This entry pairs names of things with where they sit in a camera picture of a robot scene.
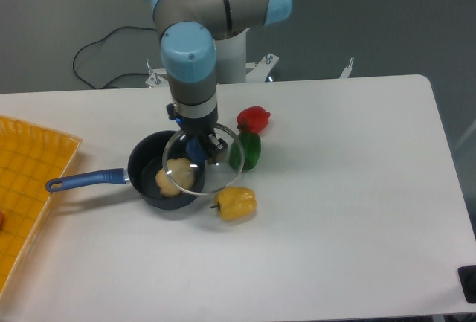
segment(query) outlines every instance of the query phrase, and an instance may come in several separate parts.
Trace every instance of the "bread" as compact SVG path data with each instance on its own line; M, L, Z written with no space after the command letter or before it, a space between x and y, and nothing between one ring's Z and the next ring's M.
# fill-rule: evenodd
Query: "bread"
M167 160L167 168L172 171L170 174L172 179L186 190L189 190L195 181L195 173L190 166L191 164L192 162L186 158ZM175 197L181 193L181 190L169 180L163 168L155 175L155 182L157 182L157 185L160 187L163 196Z

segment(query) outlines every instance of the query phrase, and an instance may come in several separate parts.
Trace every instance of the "frying pan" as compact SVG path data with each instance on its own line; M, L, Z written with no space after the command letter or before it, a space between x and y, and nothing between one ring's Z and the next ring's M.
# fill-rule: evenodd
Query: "frying pan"
M180 196L167 198L161 195L160 188L155 182L155 175L162 169L162 155L168 140L175 131L161 131L143 139L132 151L127 169L115 168L94 171L79 175L51 179L46 183L48 192L59 192L91 184L110 183L132 186L150 205L165 209L179 209L190 204L197 196L182 193ZM174 147L171 158L188 158L186 154L187 140L181 141ZM197 164L193 190L201 191L205 184L205 164Z

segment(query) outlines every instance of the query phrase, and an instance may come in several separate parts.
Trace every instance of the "yellow bell pepper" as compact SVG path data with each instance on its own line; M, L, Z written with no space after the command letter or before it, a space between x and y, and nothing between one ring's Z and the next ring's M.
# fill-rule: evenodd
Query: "yellow bell pepper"
M226 187L215 195L218 215L223 220L233 220L252 214L257 202L253 190L244 187Z

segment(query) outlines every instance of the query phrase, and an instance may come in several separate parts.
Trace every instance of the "yellow tray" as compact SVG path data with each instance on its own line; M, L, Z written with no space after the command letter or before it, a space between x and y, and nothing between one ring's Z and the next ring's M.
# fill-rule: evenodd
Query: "yellow tray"
M49 208L49 179L61 177L76 136L0 116L0 297Z

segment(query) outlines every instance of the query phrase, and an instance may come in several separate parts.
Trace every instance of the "pan handle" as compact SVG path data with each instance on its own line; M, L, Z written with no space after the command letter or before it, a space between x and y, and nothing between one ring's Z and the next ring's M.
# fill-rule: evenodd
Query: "pan handle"
M82 173L69 177L60 177L46 182L48 192L59 192L72 188L89 186L91 184L112 183L126 184L129 182L129 175L124 168L113 168L110 170L94 171Z

